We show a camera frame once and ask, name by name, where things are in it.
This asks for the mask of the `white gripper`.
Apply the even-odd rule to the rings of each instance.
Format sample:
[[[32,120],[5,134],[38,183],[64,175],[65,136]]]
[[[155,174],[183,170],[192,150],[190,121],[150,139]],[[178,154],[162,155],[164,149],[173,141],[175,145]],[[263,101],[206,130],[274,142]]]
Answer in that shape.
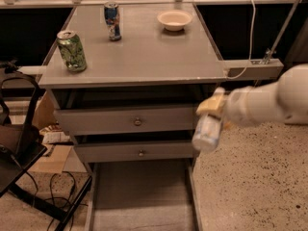
[[[223,122],[223,130],[230,129],[232,122],[240,126],[255,126],[263,122],[281,120],[276,83],[232,90],[226,101],[224,94],[224,88],[217,88],[211,97],[199,104],[196,113],[199,116],[220,117],[225,103],[224,113],[229,120]]]

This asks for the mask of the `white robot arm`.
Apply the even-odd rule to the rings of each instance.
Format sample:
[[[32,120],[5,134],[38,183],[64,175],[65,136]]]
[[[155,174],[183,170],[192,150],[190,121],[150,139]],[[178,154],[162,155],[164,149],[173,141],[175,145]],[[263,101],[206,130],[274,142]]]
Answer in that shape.
[[[196,110],[197,127],[219,128],[223,121],[240,126],[264,122],[306,124],[308,121],[308,65],[296,65],[274,83],[244,87],[229,94],[218,88]]]

